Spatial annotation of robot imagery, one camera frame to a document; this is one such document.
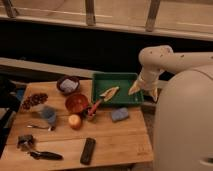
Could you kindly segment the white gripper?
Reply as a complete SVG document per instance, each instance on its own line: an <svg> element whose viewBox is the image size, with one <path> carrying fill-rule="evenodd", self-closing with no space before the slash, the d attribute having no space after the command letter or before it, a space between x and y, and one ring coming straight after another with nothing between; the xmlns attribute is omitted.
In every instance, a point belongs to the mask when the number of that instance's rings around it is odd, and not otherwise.
<svg viewBox="0 0 213 171"><path fill-rule="evenodd" d="M153 70L150 68L143 68L137 78L137 81L135 81L129 89L128 94L133 95L141 89L147 91L150 90L149 95L152 97L153 101L156 102L158 100L158 89L156 87L161 74L162 71L159 69Z"/></svg>

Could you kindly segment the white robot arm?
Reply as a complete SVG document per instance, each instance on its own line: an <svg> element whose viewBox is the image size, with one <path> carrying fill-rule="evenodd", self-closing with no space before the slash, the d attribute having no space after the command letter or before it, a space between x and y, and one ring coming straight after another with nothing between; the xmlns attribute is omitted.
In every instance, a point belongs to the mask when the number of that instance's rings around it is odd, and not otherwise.
<svg viewBox="0 0 213 171"><path fill-rule="evenodd" d="M213 171L213 52L139 52L141 72L130 94L156 102L153 171Z"/></svg>

